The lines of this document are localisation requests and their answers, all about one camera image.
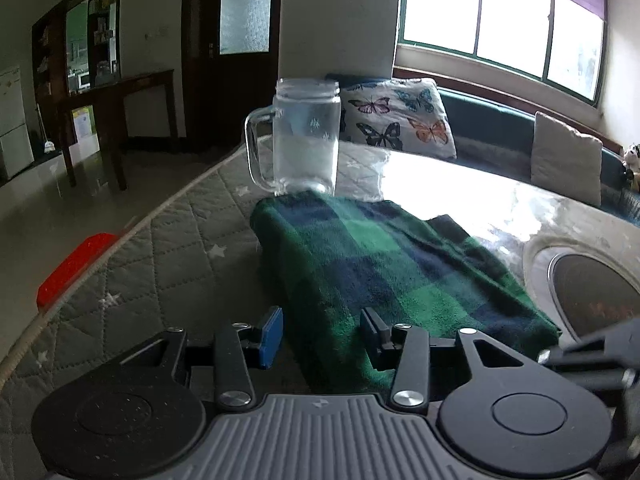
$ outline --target refrigerator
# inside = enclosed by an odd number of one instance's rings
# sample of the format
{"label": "refrigerator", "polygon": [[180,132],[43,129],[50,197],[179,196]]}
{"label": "refrigerator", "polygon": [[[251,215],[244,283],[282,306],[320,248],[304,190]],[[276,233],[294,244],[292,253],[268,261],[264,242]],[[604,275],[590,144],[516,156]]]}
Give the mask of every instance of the refrigerator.
{"label": "refrigerator", "polygon": [[20,67],[0,70],[0,176],[9,180],[32,162],[33,152],[22,105]]}

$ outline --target floor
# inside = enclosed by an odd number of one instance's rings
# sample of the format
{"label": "floor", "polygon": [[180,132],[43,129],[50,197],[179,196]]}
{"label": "floor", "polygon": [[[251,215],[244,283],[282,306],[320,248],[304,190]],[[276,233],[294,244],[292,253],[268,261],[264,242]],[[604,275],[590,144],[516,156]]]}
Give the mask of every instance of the floor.
{"label": "floor", "polygon": [[62,156],[0,187],[0,359],[36,315],[40,284],[80,242],[127,231],[208,167],[191,154],[129,152],[121,192],[97,150],[95,136],[72,146],[74,188]]}

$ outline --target red object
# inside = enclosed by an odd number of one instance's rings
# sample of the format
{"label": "red object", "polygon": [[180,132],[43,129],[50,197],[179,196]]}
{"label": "red object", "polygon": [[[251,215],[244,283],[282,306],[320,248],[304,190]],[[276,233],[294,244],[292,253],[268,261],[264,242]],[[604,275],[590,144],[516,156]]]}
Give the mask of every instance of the red object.
{"label": "red object", "polygon": [[36,305],[40,311],[47,310],[76,277],[92,264],[113,244],[118,237],[109,233],[89,236],[66,257],[56,269],[44,280],[38,289]]}

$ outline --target sofa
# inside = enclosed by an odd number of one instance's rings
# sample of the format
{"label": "sofa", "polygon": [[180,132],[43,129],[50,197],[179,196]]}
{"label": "sofa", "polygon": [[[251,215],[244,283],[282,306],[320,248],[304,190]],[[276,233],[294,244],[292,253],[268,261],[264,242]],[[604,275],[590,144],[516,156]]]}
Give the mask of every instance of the sofa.
{"label": "sofa", "polygon": [[[342,88],[380,78],[329,74]],[[535,117],[484,98],[438,88],[458,157],[456,164],[530,183]],[[640,196],[632,192],[618,156],[602,149],[600,208],[640,226]]]}

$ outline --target door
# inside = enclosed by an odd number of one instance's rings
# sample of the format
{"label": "door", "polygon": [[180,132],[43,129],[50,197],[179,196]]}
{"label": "door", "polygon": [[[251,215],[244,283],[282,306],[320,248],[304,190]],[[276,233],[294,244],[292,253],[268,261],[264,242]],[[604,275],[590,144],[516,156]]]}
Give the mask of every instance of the door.
{"label": "door", "polygon": [[280,0],[182,0],[182,85],[190,146],[229,149],[268,106],[278,75]]}

